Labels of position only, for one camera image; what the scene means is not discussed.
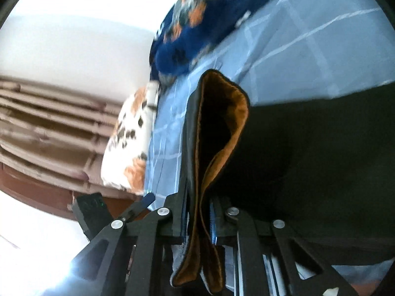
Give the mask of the blue grid bed sheet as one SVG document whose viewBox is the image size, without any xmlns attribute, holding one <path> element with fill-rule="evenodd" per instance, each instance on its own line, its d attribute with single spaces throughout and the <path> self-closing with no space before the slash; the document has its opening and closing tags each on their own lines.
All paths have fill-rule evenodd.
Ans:
<svg viewBox="0 0 395 296">
<path fill-rule="evenodd" d="M 208 70 L 238 85 L 251 106 L 340 98 L 394 84 L 394 10 L 391 0 L 270 0 L 245 19 L 196 66 L 173 84 L 160 83 L 155 125 L 145 172 L 145 191 L 155 195 L 153 210 L 178 192 L 186 195 L 186 231 L 182 243 L 167 244 L 167 265 L 174 265 L 187 239 L 189 192 L 180 189 L 183 127 L 190 96 Z M 225 287 L 213 294 L 201 277 L 168 294 L 221 295 L 232 282 L 228 247 Z M 350 271 L 357 265 L 332 266 L 356 291 Z M 373 282 L 370 295 L 394 294 L 394 257 L 360 265 Z"/>
</svg>

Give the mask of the beige patterned curtain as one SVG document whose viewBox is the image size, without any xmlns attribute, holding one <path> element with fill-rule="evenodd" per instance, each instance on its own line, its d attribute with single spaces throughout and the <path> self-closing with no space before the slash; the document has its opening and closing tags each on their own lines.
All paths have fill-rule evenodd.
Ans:
<svg viewBox="0 0 395 296">
<path fill-rule="evenodd" d="M 47 185 L 135 199 L 142 191 L 106 185 L 100 176 L 120 109 L 118 102 L 3 78 L 1 162 Z"/>
</svg>

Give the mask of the black pants orange lining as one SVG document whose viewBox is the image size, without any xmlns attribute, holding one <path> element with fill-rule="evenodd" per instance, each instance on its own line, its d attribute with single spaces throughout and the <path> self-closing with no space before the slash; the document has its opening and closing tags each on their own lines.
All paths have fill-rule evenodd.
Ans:
<svg viewBox="0 0 395 296">
<path fill-rule="evenodd" d="M 213 201 L 275 233 L 285 260 L 392 259 L 394 84 L 251 106 L 238 85 L 208 70 L 187 105 L 179 187 L 189 192 L 189 224 L 175 287 L 198 277 L 213 294 L 225 287 Z"/>
</svg>

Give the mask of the white floral pillow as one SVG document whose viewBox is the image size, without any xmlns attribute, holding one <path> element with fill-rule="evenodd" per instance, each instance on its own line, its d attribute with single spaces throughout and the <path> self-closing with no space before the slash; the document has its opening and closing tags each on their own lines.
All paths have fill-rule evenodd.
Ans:
<svg viewBox="0 0 395 296">
<path fill-rule="evenodd" d="M 124 101 L 102 158 L 104 185 L 143 195 L 158 98 L 159 82 L 150 81 Z"/>
</svg>

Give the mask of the navy dog print blanket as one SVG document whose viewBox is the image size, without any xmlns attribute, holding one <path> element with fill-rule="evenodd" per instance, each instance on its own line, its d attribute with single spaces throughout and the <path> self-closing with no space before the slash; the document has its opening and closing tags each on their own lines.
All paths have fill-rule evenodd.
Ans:
<svg viewBox="0 0 395 296">
<path fill-rule="evenodd" d="M 173 84 L 269 1 L 177 0 L 151 45 L 150 78 L 165 86 Z"/>
</svg>

